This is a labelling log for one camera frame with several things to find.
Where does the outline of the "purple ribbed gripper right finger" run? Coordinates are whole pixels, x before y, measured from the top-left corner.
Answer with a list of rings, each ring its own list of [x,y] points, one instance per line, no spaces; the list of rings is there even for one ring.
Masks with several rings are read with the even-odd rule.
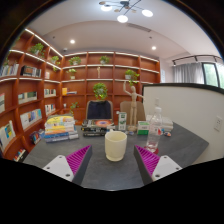
[[[158,156],[138,145],[134,146],[134,156],[144,185],[181,170],[169,156]]]

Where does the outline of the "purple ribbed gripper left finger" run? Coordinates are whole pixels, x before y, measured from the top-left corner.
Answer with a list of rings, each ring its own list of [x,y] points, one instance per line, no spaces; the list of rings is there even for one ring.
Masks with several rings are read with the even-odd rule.
[[[91,156],[92,146],[88,145],[68,156],[58,155],[44,167],[44,170],[80,185]]]

